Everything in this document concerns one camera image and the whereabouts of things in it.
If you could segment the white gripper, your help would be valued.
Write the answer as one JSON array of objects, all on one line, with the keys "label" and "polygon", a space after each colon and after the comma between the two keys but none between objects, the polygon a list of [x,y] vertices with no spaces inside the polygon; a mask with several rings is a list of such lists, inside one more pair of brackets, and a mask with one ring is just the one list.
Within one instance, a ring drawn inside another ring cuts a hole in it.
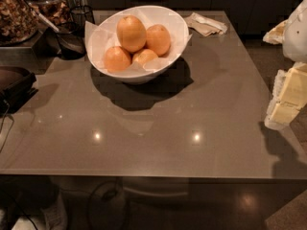
[{"label": "white gripper", "polygon": [[288,20],[266,32],[263,41],[283,43],[283,54],[297,61],[288,71],[278,70],[265,126],[273,130],[287,127],[307,104],[307,0],[303,0]]}]

